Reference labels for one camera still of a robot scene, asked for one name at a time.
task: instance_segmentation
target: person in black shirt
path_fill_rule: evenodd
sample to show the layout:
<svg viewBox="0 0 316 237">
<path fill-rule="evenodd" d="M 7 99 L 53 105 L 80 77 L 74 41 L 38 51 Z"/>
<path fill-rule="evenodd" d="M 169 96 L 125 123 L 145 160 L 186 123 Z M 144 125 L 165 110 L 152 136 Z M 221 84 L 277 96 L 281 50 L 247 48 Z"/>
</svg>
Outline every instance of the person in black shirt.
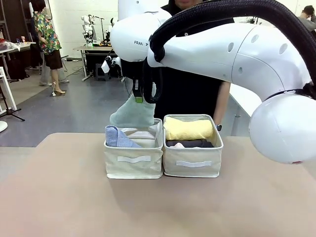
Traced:
<svg viewBox="0 0 316 237">
<path fill-rule="evenodd" d="M 172 16 L 204 0 L 169 0 L 162 9 Z M 177 37 L 193 35 L 220 25 L 233 23 L 233 19 L 201 24 L 182 32 Z M 171 68 L 162 69 L 163 90 L 156 104 L 155 118 L 168 114 L 207 114 L 219 125 L 229 99 L 230 83 L 187 73 Z"/>
</svg>

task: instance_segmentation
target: dark folded clothing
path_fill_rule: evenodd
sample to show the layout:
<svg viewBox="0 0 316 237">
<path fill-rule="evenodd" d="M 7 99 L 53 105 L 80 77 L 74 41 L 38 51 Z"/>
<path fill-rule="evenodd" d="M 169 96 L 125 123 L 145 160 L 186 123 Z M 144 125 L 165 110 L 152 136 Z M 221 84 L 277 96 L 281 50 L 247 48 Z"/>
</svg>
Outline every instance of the dark folded clothing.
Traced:
<svg viewBox="0 0 316 237">
<path fill-rule="evenodd" d="M 214 148 L 213 144 L 206 139 L 193 140 L 193 141 L 166 141 L 168 147 L 174 147 L 177 143 L 181 143 L 185 148 Z"/>
</svg>

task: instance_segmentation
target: fabric basket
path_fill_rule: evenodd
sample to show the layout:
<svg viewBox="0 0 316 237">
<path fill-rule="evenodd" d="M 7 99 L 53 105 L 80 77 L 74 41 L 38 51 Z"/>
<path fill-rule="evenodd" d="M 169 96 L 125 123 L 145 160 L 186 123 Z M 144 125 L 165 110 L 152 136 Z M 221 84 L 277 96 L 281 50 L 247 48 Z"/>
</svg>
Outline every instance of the fabric basket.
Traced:
<svg viewBox="0 0 316 237">
<path fill-rule="evenodd" d="M 148 128 L 121 128 L 142 148 L 105 146 L 107 177 L 110 179 L 158 179 L 162 176 L 162 120 Z"/>
<path fill-rule="evenodd" d="M 167 115 L 181 121 L 210 120 L 215 129 L 213 137 L 208 138 L 214 148 L 171 148 L 166 145 L 163 130 L 163 168 L 164 174 L 177 177 L 216 178 L 221 168 L 223 141 L 213 119 L 208 115 Z"/>
</svg>

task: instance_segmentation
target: floral shirt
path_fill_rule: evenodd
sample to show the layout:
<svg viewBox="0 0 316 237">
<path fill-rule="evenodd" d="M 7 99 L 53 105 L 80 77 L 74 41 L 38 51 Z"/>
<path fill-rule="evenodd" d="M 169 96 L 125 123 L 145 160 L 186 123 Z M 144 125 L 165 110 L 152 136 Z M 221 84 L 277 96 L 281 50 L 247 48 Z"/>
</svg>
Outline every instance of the floral shirt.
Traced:
<svg viewBox="0 0 316 237">
<path fill-rule="evenodd" d="M 47 40 L 47 44 L 39 42 L 44 54 L 50 54 L 52 51 L 61 49 L 58 36 L 55 33 L 53 25 L 46 19 L 45 15 L 41 12 L 34 13 L 34 24 L 36 32 L 41 32 L 42 37 Z"/>
</svg>

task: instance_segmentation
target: black tripod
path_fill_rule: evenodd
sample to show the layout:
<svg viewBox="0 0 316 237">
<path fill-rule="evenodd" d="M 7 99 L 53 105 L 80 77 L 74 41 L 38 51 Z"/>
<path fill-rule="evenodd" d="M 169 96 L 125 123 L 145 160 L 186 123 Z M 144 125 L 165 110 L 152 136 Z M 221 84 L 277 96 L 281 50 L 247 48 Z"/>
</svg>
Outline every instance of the black tripod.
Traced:
<svg viewBox="0 0 316 237">
<path fill-rule="evenodd" d="M 6 107 L 5 113 L 3 115 L 1 115 L 0 118 L 2 118 L 4 116 L 11 115 L 13 117 L 16 117 L 16 118 L 22 120 L 22 121 L 25 121 L 25 119 L 22 119 L 22 118 L 18 117 L 17 115 L 14 115 L 15 112 L 20 111 L 21 109 L 18 109 L 18 110 L 9 109 L 8 104 L 6 103 L 6 99 L 5 99 L 4 93 L 2 91 L 1 85 L 0 85 L 0 94 L 3 97 L 4 103 L 5 103 L 5 107 Z"/>
</svg>

